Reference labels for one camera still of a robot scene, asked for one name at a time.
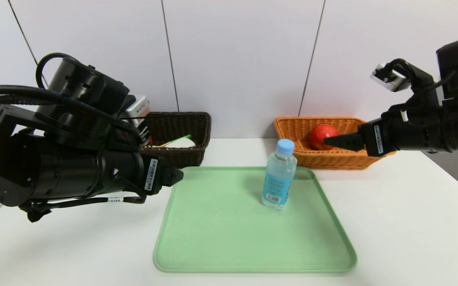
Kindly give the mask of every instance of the blue bottle cap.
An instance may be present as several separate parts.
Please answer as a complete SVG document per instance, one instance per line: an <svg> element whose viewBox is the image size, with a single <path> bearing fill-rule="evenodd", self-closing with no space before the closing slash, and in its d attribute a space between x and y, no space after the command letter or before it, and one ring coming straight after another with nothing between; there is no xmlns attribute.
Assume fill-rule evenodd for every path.
<svg viewBox="0 0 458 286"><path fill-rule="evenodd" d="M294 142L289 139L280 139L277 143L277 152L289 156L294 151Z"/></svg>

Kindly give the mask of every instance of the orange wicker basket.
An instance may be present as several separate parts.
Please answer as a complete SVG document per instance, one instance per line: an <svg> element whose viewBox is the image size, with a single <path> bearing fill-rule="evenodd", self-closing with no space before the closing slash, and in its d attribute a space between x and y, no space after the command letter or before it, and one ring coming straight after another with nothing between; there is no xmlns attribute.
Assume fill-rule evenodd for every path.
<svg viewBox="0 0 458 286"><path fill-rule="evenodd" d="M295 143L294 156L298 166L311 169L362 170L378 161L379 157L369 157L365 150L358 152L333 148L332 150L312 150L309 135L319 124L333 125L339 134L358 131L365 121L353 117L279 117L275 128L279 138L287 138Z"/></svg>

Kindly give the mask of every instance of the bottle label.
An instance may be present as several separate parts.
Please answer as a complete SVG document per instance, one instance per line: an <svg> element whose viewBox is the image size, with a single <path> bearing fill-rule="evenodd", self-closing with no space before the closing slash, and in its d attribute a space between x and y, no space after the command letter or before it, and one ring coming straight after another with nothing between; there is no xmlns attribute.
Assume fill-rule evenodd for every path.
<svg viewBox="0 0 458 286"><path fill-rule="evenodd" d="M289 196L289 187L291 187L292 181L293 179L280 179L266 174L262 196L270 203L283 205Z"/></svg>

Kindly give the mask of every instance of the green tray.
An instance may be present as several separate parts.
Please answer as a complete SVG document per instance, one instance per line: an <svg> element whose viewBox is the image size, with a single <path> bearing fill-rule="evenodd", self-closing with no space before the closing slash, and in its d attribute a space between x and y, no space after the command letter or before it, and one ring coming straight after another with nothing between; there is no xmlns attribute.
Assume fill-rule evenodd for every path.
<svg viewBox="0 0 458 286"><path fill-rule="evenodd" d="M165 272L345 272L351 246L311 170L298 167L281 211L261 204L263 167L188 167L155 246Z"/></svg>

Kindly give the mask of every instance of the tray rim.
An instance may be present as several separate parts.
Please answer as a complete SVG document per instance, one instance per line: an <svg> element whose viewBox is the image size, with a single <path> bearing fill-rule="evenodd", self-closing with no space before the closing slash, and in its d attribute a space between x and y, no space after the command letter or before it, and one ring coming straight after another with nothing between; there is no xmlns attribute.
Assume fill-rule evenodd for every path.
<svg viewBox="0 0 458 286"><path fill-rule="evenodd" d="M190 167L185 167L183 168L183 172L189 171L189 170L200 170L200 169L207 169L207 170L223 170L223 169L233 169L233 168L239 168L239 169L254 169L254 170L265 170L266 167L263 166L190 166ZM338 270L298 270L298 271L280 271L280 270L273 270L273 271L266 271L266 270L249 270L249 271L244 271L244 270L188 270L188 269L169 269L165 268L160 265L160 263L157 260L157 251L158 248L160 247L160 242L161 242L161 237L162 237L162 230L164 229L165 223L167 221L167 218L169 217L169 205L173 201L174 193L176 190L176 185L173 186L171 190L171 195L169 196L169 200L167 201L167 206L165 207L165 214L164 218L162 219L162 224L160 225L160 230L158 232L158 236L155 242L155 248L153 249L153 263L155 264L155 267L158 268L158 270L165 272L165 273L345 273L353 270L356 267L356 264L358 263L358 255L356 254L356 250L353 247L353 244L351 243L351 240L347 236L347 233L345 232L344 227L340 223L340 220L338 219L335 211L333 210L333 207L331 206L328 197L326 197L326 194L323 190L323 188L320 186L319 181L316 177L316 174L314 172L306 167L301 167L298 166L297 170L303 170L306 171L313 179L316 188L318 188L320 192L320 196L323 199L326 208L335 223L336 227L338 228L338 232L340 233L342 237L342 241L344 242L344 245L349 252L349 266L346 268L341 268Z"/></svg>

